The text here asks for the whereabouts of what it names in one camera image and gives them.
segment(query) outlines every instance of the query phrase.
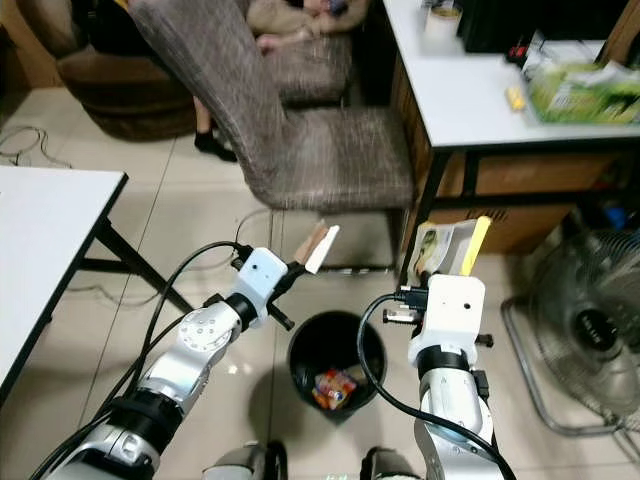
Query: black trash can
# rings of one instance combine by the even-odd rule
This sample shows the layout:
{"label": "black trash can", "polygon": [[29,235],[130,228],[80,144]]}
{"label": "black trash can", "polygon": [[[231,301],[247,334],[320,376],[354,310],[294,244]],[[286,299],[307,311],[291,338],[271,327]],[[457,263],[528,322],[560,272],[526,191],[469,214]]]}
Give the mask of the black trash can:
{"label": "black trash can", "polygon": [[[318,405],[311,393],[316,375],[331,368],[344,370],[359,365],[356,351],[359,323],[360,317],[353,313],[323,312],[304,322],[289,344],[289,369],[300,397],[334,420],[347,419],[376,394],[376,389],[367,382],[358,385],[341,408],[327,410]],[[365,329],[364,351],[373,374],[382,382],[387,358],[378,333],[370,325]]]}

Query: desk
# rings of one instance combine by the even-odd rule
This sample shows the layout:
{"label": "desk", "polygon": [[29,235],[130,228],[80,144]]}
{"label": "desk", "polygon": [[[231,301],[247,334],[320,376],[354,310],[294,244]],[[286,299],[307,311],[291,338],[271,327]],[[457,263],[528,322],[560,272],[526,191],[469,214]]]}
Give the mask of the desk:
{"label": "desk", "polygon": [[[501,55],[467,55],[457,39],[425,44],[425,12],[419,1],[384,0],[384,4],[399,52],[392,103],[403,116],[417,181],[418,201],[405,232],[405,247],[413,245],[415,226],[427,220],[435,208],[564,204],[632,193],[628,189],[597,194],[476,195],[478,161],[484,156],[637,150],[640,125],[543,124],[531,110],[514,112],[505,91],[507,87],[523,86],[515,66],[507,64]],[[580,58],[589,51],[595,57],[597,48],[590,43],[582,52],[578,49],[569,56]],[[463,192],[457,197],[436,198],[453,152],[466,156]],[[405,255],[401,281],[406,278],[409,257]]]}
{"label": "desk", "polygon": [[[76,270],[134,273],[165,288],[107,219],[126,181],[120,172],[0,167],[0,407]],[[94,239],[121,261],[85,259]],[[192,310],[175,290],[168,298]]]}

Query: yellow object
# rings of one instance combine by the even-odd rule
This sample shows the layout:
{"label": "yellow object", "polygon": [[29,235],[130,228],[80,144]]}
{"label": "yellow object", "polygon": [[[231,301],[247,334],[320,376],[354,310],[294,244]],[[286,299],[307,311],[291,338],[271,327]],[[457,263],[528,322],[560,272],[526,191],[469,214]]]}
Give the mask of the yellow object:
{"label": "yellow object", "polygon": [[507,100],[513,110],[522,110],[527,105],[520,87],[507,88]]}
{"label": "yellow object", "polygon": [[484,237],[487,235],[487,230],[491,225],[491,219],[489,217],[479,217],[475,228],[473,229],[473,235],[471,235],[471,242],[469,242],[469,248],[464,256],[462,265],[460,266],[460,275],[469,276],[473,265],[476,263],[478,253],[482,247]]}

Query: white table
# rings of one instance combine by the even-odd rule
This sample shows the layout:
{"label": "white table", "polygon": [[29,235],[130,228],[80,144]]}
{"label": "white table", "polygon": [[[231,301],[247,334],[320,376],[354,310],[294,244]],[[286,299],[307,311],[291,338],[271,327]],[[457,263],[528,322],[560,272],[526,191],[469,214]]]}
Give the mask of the white table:
{"label": "white table", "polygon": [[[121,172],[0,167],[0,406],[77,269],[166,286],[107,219],[126,181]],[[121,261],[84,259],[96,238]]]}
{"label": "white table", "polygon": [[[462,42],[426,43],[422,37],[425,11],[420,0],[384,0],[399,56],[433,153],[417,219],[419,225],[433,208],[489,205],[573,203],[586,192],[476,196],[477,162],[487,155],[638,149],[640,125],[554,125],[540,122],[531,109],[514,112],[506,89],[523,86],[517,67],[502,55],[466,54]],[[595,59],[602,42],[547,42],[545,49],[563,60]],[[471,165],[465,173],[465,197],[436,199],[453,151],[464,152]],[[411,226],[409,245],[415,241]],[[402,273],[406,272],[409,256]]]}

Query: black shoe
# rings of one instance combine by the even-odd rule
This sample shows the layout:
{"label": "black shoe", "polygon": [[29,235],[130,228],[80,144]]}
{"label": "black shoe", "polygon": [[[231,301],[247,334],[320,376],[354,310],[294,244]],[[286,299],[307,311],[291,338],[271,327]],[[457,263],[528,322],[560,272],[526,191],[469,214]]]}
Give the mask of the black shoe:
{"label": "black shoe", "polygon": [[233,150],[231,148],[226,148],[225,145],[220,143],[218,139],[213,136],[212,131],[207,133],[196,132],[196,138],[193,144],[202,153],[216,155],[220,160],[225,162],[238,161]]}

